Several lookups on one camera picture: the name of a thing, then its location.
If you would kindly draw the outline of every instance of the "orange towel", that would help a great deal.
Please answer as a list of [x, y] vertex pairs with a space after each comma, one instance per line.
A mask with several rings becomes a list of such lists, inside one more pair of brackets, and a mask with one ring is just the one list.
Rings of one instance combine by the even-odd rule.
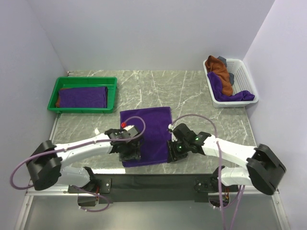
[[207, 68], [208, 73], [212, 71], [221, 79], [223, 86], [222, 94], [231, 96], [233, 90], [229, 81], [229, 73], [224, 63], [219, 59], [210, 55], [205, 62], [205, 66]]

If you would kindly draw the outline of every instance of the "metal bracket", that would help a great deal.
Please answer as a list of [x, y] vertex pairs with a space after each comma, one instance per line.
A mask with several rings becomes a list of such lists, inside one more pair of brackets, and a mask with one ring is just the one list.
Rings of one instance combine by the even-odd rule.
[[78, 205], [81, 207], [95, 207], [95, 196], [78, 196]]
[[111, 184], [112, 184], [111, 178], [106, 178], [106, 179], [103, 179], [103, 180], [100, 179], [99, 184], [100, 184], [99, 193], [107, 194], [107, 193], [111, 192]]
[[[238, 186], [232, 185], [227, 187], [229, 189], [229, 192], [237, 192]], [[194, 185], [195, 193], [195, 202], [209, 202], [209, 192], [215, 190], [215, 186], [212, 186], [212, 182], [210, 179], [202, 178], [202, 179], [195, 179], [195, 185]]]

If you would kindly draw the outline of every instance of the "white plastic basket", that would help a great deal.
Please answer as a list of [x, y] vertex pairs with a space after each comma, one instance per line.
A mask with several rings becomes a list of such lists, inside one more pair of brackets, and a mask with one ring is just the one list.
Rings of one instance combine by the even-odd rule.
[[235, 83], [233, 84], [232, 88], [233, 88], [233, 95], [241, 92], [243, 90], [248, 90], [249, 92], [251, 92], [253, 95], [255, 95], [255, 98], [253, 101], [247, 101], [247, 102], [218, 102], [213, 95], [212, 92], [212, 88], [211, 88], [211, 84], [210, 84], [210, 80], [207, 76], [208, 71], [207, 68], [205, 66], [205, 62], [206, 60], [203, 62], [203, 67], [205, 69], [205, 73], [206, 73], [206, 78], [207, 78], [207, 82], [209, 85], [209, 90], [211, 93], [211, 97], [213, 100], [213, 106], [215, 108], [227, 108], [227, 107], [244, 107], [245, 105], [251, 104], [251, 103], [256, 103], [258, 101], [258, 95], [256, 92], [256, 88], [255, 85], [253, 84], [252, 79], [250, 78], [249, 74], [248, 74], [248, 70], [246, 69], [243, 61], [241, 61], [240, 59], [231, 59], [231, 58], [227, 58], [227, 71], [229, 73], [233, 73], [235, 76]]

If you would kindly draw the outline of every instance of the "gray fabric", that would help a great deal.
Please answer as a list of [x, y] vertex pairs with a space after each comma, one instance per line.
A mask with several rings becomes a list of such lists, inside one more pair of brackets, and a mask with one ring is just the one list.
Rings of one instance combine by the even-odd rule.
[[235, 83], [235, 76], [233, 73], [229, 73], [229, 82], [231, 85]]
[[[227, 67], [226, 58], [219, 56], [217, 59], [222, 61], [224, 63], [224, 65]], [[233, 85], [235, 83], [235, 76], [232, 73], [229, 73], [229, 82], [230, 82], [231, 85]]]
[[226, 58], [223, 58], [223, 57], [219, 56], [217, 59], [219, 59], [220, 61], [222, 61], [222, 62], [224, 63], [224, 65], [227, 67]]

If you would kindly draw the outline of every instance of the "white cable connector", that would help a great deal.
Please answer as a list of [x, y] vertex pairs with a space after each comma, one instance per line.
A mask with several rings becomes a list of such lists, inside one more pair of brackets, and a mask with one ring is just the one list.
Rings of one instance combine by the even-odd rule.
[[[81, 209], [81, 206], [79, 206], [79, 208], [78, 208], [78, 209]], [[87, 212], [87, 209], [83, 209], [83, 211], [84, 211], [84, 212]]]
[[169, 124], [167, 128], [172, 130], [172, 131], [174, 130], [174, 126], [172, 124]]
[[178, 139], [175, 137], [174, 133], [172, 133], [172, 142], [178, 141]]

